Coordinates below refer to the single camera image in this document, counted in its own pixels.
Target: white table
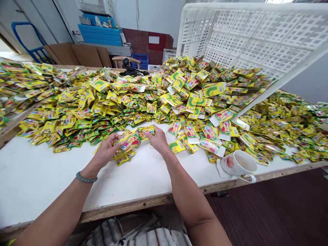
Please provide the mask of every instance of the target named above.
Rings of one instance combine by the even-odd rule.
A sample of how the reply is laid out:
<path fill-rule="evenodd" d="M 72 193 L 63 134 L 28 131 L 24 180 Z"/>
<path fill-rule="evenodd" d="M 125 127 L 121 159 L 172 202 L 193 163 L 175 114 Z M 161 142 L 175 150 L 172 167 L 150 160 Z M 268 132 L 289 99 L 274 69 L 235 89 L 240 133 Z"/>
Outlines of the white table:
<path fill-rule="evenodd" d="M 167 133 L 169 125 L 156 125 L 166 132 L 168 143 L 175 140 L 172 134 Z M 14 137 L 0 150 L 0 228 L 28 224 L 36 219 L 70 184 L 75 174 L 85 167 L 97 148 L 83 143 L 81 148 L 53 154 L 53 148 L 48 148 L 45 143 L 32 146 L 27 140 L 24 137 Z M 83 211 L 97 212 L 96 209 L 131 204 L 172 192 L 165 162 L 149 141 L 141 143 L 136 152 L 130 162 L 117 167 L 112 161 L 101 170 Z M 199 187 L 210 187 L 233 179 L 221 178 L 216 165 L 209 163 L 203 149 L 193 155 L 183 151 L 177 157 Z M 276 156 L 270 166 L 258 165 L 255 174 L 297 166 L 295 162 L 283 161 Z M 239 180 L 234 182 L 234 186 L 243 183 Z"/>

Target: brown floor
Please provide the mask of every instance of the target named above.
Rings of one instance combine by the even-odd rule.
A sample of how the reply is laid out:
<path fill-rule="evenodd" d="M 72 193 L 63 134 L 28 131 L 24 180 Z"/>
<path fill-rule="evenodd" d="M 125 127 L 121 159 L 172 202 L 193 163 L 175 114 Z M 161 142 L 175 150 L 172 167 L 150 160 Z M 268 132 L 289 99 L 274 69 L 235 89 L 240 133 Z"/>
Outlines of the brown floor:
<path fill-rule="evenodd" d="M 233 245 L 328 245 L 324 174 L 317 168 L 206 197 Z"/>

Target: cardboard box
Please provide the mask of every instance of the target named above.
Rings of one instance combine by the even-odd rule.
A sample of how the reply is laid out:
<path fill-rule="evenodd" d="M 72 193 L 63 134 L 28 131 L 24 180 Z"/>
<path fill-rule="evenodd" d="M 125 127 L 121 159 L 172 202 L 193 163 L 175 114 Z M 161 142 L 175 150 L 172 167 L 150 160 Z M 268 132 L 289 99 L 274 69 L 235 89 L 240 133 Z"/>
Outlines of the cardboard box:
<path fill-rule="evenodd" d="M 108 51 L 104 47 L 62 43 L 46 45 L 44 48 L 59 65 L 112 67 Z"/>

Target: hand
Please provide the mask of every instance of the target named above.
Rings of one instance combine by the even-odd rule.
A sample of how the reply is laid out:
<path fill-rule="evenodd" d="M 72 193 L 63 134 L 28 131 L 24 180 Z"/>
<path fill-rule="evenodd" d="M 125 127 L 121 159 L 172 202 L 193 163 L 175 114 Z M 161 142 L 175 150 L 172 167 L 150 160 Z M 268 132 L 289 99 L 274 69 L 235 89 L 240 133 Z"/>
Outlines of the hand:
<path fill-rule="evenodd" d="M 147 138 L 149 138 L 149 141 L 151 142 L 151 145 L 154 147 L 155 150 L 157 150 L 161 155 L 164 155 L 168 151 L 171 152 L 171 149 L 169 148 L 167 144 L 167 140 L 165 137 L 165 133 L 162 129 L 158 128 L 157 126 L 154 126 L 155 135 L 152 135 L 150 132 L 145 132 Z"/>
<path fill-rule="evenodd" d="M 118 143 L 113 146 L 113 144 L 121 139 L 121 135 L 112 133 L 105 140 L 102 141 L 100 147 L 97 150 L 95 156 L 91 159 L 91 163 L 103 168 L 107 163 L 114 157 L 116 151 L 118 151 L 125 142 Z"/>
<path fill-rule="evenodd" d="M 121 142 L 113 146 L 113 144 L 119 139 L 121 139 L 121 135 L 112 133 L 104 141 L 102 141 L 95 156 L 81 171 L 81 176 L 83 178 L 93 179 L 97 177 L 100 169 L 105 167 L 107 163 L 113 158 L 115 152 L 125 144 L 125 142 Z"/>

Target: electrical outlet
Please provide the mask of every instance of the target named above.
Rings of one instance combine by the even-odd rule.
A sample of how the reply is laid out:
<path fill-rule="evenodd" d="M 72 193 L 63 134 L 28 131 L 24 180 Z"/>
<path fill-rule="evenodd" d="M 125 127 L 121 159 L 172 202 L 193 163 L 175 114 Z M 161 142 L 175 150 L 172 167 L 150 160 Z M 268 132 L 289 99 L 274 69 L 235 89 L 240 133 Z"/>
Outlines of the electrical outlet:
<path fill-rule="evenodd" d="M 78 28 L 72 29 L 72 33 L 74 34 L 81 34 L 80 30 Z"/>

